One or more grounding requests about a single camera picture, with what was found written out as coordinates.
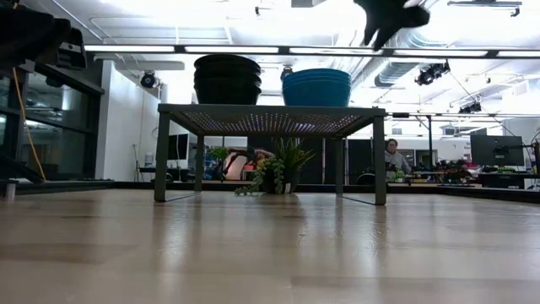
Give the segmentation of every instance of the perforated table top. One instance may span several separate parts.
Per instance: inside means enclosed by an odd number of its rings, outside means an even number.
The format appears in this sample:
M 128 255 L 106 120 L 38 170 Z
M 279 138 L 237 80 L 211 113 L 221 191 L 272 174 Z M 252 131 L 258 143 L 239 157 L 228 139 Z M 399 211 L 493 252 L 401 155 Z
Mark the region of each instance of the perforated table top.
M 160 104 L 161 113 L 204 136 L 343 138 L 370 125 L 386 111 L 377 108 L 310 106 L 221 106 Z

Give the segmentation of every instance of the glass wall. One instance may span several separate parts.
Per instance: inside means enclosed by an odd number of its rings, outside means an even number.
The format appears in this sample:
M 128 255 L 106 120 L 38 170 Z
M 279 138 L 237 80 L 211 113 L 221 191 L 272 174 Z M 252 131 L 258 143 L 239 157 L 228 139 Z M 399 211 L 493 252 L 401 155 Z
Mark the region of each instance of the glass wall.
M 6 122 L 8 118 L 5 115 L 0 114 L 0 146 L 3 146 L 3 138 L 6 133 Z
M 21 122 L 13 78 L 4 73 L 7 77 L 0 79 L 0 153 L 39 173 L 36 154 L 47 180 L 93 178 L 100 96 L 65 85 L 57 74 L 19 72 L 27 120 Z
M 9 79 L 0 75 L 0 106 L 8 106 Z
M 88 176 L 84 169 L 86 138 L 83 133 L 27 121 L 35 152 L 47 179 L 73 179 Z M 19 160 L 39 171 L 28 136 L 23 136 Z
M 91 128 L 89 96 L 40 74 L 28 79 L 26 111 L 54 122 Z

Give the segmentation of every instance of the window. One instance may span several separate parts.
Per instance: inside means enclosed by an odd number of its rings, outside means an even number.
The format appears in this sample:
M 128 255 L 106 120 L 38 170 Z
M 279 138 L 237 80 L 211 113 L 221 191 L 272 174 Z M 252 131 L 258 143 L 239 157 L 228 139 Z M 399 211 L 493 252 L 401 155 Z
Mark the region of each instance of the window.
M 8 106 L 9 78 L 0 75 L 0 106 Z
M 414 150 L 413 149 L 398 149 L 397 152 L 405 158 L 409 166 L 414 166 Z
M 8 118 L 5 115 L 0 114 L 0 146 L 3 145 L 3 138 L 6 133 L 6 121 Z
M 41 74 L 31 74 L 26 112 L 76 128 L 91 128 L 89 96 Z
M 30 120 L 26 122 L 26 128 L 30 130 L 35 152 L 47 180 L 67 180 L 92 174 L 84 163 L 85 153 L 88 153 L 88 135 Z M 30 169 L 40 171 L 26 130 L 19 160 L 25 162 Z

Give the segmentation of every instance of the table leg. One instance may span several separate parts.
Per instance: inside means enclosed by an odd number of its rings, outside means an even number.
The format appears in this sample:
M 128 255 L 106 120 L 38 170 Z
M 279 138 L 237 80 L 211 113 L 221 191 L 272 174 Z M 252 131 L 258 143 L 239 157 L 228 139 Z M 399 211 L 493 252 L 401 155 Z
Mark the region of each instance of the table leg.
M 204 135 L 197 135 L 197 155 L 195 156 L 195 192 L 203 190 Z
M 375 205 L 386 204 L 385 123 L 383 117 L 373 119 L 373 154 L 375 162 Z
M 167 154 L 169 152 L 170 113 L 159 114 L 158 146 L 155 153 L 154 200 L 165 202 L 167 188 Z
M 336 140 L 336 194 L 343 194 L 343 139 Z

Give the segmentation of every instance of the desk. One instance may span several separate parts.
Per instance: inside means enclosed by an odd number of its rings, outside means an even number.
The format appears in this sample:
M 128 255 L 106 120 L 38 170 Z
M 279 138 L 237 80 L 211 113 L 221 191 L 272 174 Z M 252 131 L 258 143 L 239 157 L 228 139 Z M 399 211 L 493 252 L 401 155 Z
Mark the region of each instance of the desk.
M 170 121 L 197 135 L 194 191 L 203 190 L 205 136 L 276 136 L 282 138 L 332 138 L 336 140 L 336 194 L 362 203 L 386 204 L 385 132 L 382 108 L 318 106 L 158 105 L 159 126 L 154 200 L 166 202 L 166 167 Z M 343 140 L 373 125 L 375 201 L 343 195 Z
M 446 174 L 444 171 L 415 171 L 413 172 L 413 176 L 422 176 L 422 175 L 428 175 L 432 176 L 435 179 L 435 182 L 442 183 L 443 182 L 443 176 Z

